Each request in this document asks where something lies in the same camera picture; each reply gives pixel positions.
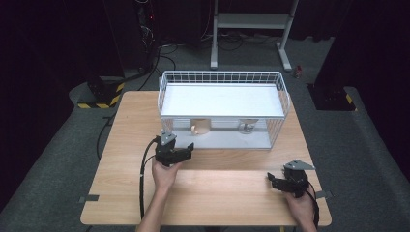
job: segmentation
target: white wire basket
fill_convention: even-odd
[[[290,99],[280,72],[167,71],[158,109],[162,128],[177,135],[176,148],[272,149]],[[210,119],[205,134],[192,134],[190,120]],[[251,120],[250,133],[240,132]]]

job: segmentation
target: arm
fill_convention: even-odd
[[[309,187],[308,191],[313,194],[313,189]],[[295,198],[292,193],[283,193],[287,204],[289,205],[289,210],[292,217],[296,220],[298,225],[302,228],[304,232],[316,232],[317,229],[314,226],[313,218],[313,202],[307,193],[305,193],[300,198]]]
[[[160,231],[166,199],[168,198],[169,191],[175,182],[177,172],[181,165],[182,163],[179,162],[172,167],[166,167],[153,159],[152,172],[156,188],[150,206],[141,223],[137,226],[136,232]]]

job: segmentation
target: black cable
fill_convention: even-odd
[[[313,202],[313,213],[314,213],[313,223],[317,229],[318,224],[319,224],[319,205],[317,204],[317,201],[316,201],[316,191],[314,190],[314,187],[310,182],[309,184],[311,188],[313,189],[313,195],[311,195],[311,193],[307,189],[305,189],[305,192],[307,193],[307,195],[310,197],[310,199]]]
[[[147,154],[148,154],[148,151],[150,150],[151,145],[153,145],[153,143],[155,142],[160,142],[159,139],[161,138],[157,136],[148,144],[147,148],[145,149],[144,156],[142,157],[141,168],[139,170],[139,212],[141,213],[141,219],[144,218],[144,213],[145,213],[145,210],[144,210],[144,172],[145,172],[145,164],[146,164],[145,159],[147,157]]]
[[[148,77],[145,79],[144,83],[142,83],[142,85],[137,89],[137,91],[140,91],[140,90],[145,86],[145,84],[147,83],[147,81],[150,79],[151,75],[152,75],[152,74],[154,73],[154,71],[156,70],[157,65],[158,65],[158,62],[160,61],[160,52],[161,52],[161,48],[158,49],[157,61],[156,61],[155,65],[154,65],[154,67],[152,68],[152,70],[151,70],[150,74],[148,75]]]
[[[122,83],[125,83],[125,82],[127,82],[127,81],[135,80],[135,79],[137,79],[137,78],[139,78],[139,77],[142,77],[142,76],[146,75],[149,70],[150,70],[150,69],[147,69],[146,71],[144,71],[144,72],[142,72],[142,73],[137,73],[137,74],[132,75],[132,76],[129,76],[129,77],[127,77],[127,78],[124,78],[124,77],[123,77],[122,79],[119,79],[119,80],[106,80],[105,83],[107,83],[107,84],[122,84]]]
[[[265,39],[261,40],[261,41],[249,41],[244,39],[244,44],[253,44],[253,45],[263,45],[263,44],[271,44],[271,43],[275,43],[280,39],[280,37],[266,37]]]
[[[88,228],[85,230],[85,232],[90,232],[90,230],[93,228],[92,225],[88,226]]]
[[[153,155],[153,156],[149,157],[147,160],[145,160],[144,166],[147,165],[148,161],[149,161],[150,159],[154,158],[154,157],[155,157],[155,155]]]
[[[96,145],[97,158],[99,160],[102,159],[102,157],[100,155],[100,139],[102,138],[103,131],[105,130],[105,128],[108,127],[108,126],[112,126],[112,124],[110,125],[109,123],[115,117],[116,114],[117,114],[117,112],[115,112],[111,117],[103,117],[104,119],[106,119],[106,122],[105,122],[105,125],[102,127],[102,130],[100,131],[99,137],[97,138],[97,145]]]
[[[174,66],[174,71],[177,69],[177,65],[175,64],[175,61],[172,60],[171,58],[167,57],[167,56],[160,56],[161,58],[165,58],[167,60],[169,60],[170,62],[172,62],[172,65]]]
[[[161,53],[161,55],[168,55],[171,54],[172,52],[175,52],[176,50],[178,50],[178,45],[177,44],[171,44],[170,46],[175,46],[175,49],[165,52],[165,53]]]
[[[221,50],[225,50],[225,51],[233,51],[233,50],[237,50],[237,49],[239,49],[243,44],[244,44],[244,40],[242,39],[242,37],[240,37],[240,36],[236,36],[236,37],[233,37],[233,36],[228,36],[227,38],[223,38],[223,40],[225,41],[225,42],[228,42],[228,43],[236,43],[236,42],[239,42],[239,45],[237,45],[236,47],[234,47],[234,48],[224,48],[223,46],[221,46],[220,44],[218,44],[218,48],[220,48]]]
[[[162,75],[161,70],[159,70],[158,68],[156,69],[156,72],[157,72],[157,74],[158,74],[159,76],[161,76],[161,75]]]
[[[202,36],[201,36],[201,39],[204,38],[204,36],[205,36],[206,33],[208,32],[208,27],[209,27],[209,24],[210,24],[210,21],[211,21],[211,15],[212,15],[212,2],[211,2],[211,1],[212,1],[212,0],[209,0],[208,21],[207,21],[207,23],[206,23],[206,27],[205,27],[204,33],[203,33]]]

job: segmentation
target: white tray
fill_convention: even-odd
[[[275,84],[168,83],[162,118],[278,118],[283,110]]]

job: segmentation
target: metal stand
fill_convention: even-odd
[[[294,0],[289,14],[219,14],[218,0],[215,0],[213,42],[211,51],[211,70],[218,68],[218,28],[253,28],[253,29],[281,29],[282,40],[277,43],[278,53],[283,68],[290,72],[289,59],[284,47],[295,17],[299,0]]]

